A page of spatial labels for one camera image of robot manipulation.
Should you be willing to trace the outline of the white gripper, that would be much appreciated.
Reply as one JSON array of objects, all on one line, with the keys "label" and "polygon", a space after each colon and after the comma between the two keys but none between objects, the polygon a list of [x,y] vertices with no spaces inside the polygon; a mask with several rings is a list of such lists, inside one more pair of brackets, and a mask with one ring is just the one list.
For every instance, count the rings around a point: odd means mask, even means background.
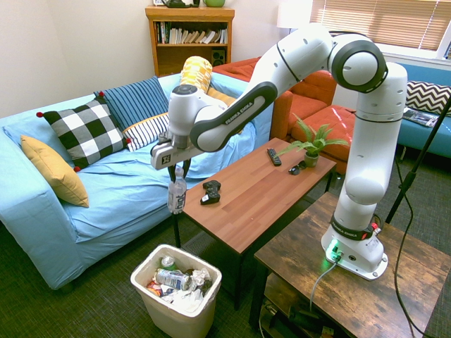
[{"label": "white gripper", "polygon": [[158,143],[151,150],[151,165],[157,170],[167,168],[171,182],[175,182],[175,164],[183,161],[183,176],[186,177],[191,158],[202,153],[188,136],[162,132],[158,136]]}]

